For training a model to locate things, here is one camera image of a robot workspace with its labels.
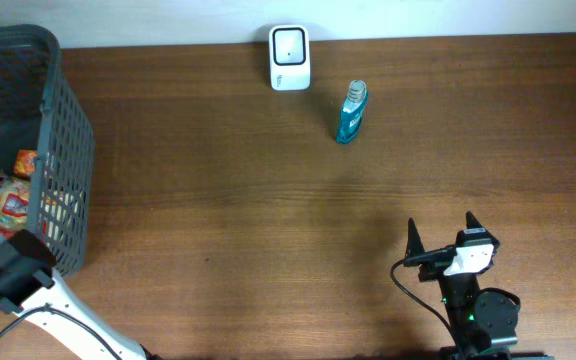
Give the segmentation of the teal mouthwash bottle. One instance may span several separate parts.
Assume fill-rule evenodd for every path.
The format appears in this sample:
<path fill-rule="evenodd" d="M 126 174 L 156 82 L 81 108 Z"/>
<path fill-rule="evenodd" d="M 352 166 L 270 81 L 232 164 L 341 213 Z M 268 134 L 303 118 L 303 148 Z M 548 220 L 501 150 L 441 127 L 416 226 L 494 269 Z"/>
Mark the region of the teal mouthwash bottle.
<path fill-rule="evenodd" d="M 339 116 L 339 127 L 336 135 L 338 144 L 349 144 L 358 135 L 368 98 L 369 92 L 364 81 L 353 80 L 349 84 Z"/>

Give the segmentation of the beige snack bag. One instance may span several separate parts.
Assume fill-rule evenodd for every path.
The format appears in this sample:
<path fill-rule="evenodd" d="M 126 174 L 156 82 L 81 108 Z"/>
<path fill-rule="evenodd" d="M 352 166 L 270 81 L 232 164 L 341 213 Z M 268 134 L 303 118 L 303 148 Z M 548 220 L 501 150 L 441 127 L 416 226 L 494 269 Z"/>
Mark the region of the beige snack bag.
<path fill-rule="evenodd" d="M 27 222 L 30 182 L 0 172 L 0 226 L 22 230 Z"/>

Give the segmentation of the red snack bag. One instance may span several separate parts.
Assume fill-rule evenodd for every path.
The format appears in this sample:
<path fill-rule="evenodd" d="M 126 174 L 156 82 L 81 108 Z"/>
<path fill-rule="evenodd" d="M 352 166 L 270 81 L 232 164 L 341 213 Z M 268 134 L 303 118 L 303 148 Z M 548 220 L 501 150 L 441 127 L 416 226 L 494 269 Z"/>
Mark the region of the red snack bag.
<path fill-rule="evenodd" d="M 0 226 L 0 233 L 5 237 L 5 238 L 10 238 L 12 237 L 15 233 L 17 233 L 17 230 L 10 230 L 10 229 L 6 229 L 4 227 Z M 43 224 L 39 227 L 39 233 L 42 235 L 46 234 L 46 224 Z"/>

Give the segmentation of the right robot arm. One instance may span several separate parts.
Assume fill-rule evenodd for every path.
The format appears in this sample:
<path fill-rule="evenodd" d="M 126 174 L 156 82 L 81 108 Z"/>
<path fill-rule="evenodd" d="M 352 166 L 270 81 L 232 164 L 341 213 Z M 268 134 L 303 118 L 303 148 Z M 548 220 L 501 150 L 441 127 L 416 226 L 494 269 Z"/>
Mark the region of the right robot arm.
<path fill-rule="evenodd" d="M 518 343 L 521 300 L 506 290 L 479 285 L 478 277 L 494 265 L 500 242 L 472 212 L 468 211 L 465 219 L 466 227 L 457 233 L 455 242 L 435 250 L 424 248 L 417 226 L 410 219 L 404 258 L 390 270 L 393 283 L 446 327 L 454 344 L 439 350 L 441 359 L 546 359 L 544 353 L 511 351 Z M 446 316 L 396 279 L 395 270 L 400 266 L 417 268 L 421 282 L 439 284 Z"/>

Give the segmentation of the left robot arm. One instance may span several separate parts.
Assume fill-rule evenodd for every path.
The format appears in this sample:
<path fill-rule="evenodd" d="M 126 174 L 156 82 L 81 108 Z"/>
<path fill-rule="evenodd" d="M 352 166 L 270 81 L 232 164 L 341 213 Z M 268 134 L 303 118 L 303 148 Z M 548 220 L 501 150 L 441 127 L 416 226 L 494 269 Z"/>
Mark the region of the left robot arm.
<path fill-rule="evenodd" d="M 0 338 L 29 321 L 81 359 L 156 359 L 137 341 L 106 324 L 68 287 L 56 269 L 52 248 L 41 237 L 57 235 L 84 213 L 82 192 L 56 181 L 54 190 L 39 185 L 48 163 L 39 158 L 32 173 L 28 227 L 6 238 L 0 233 L 0 312 L 16 319 L 0 331 Z"/>

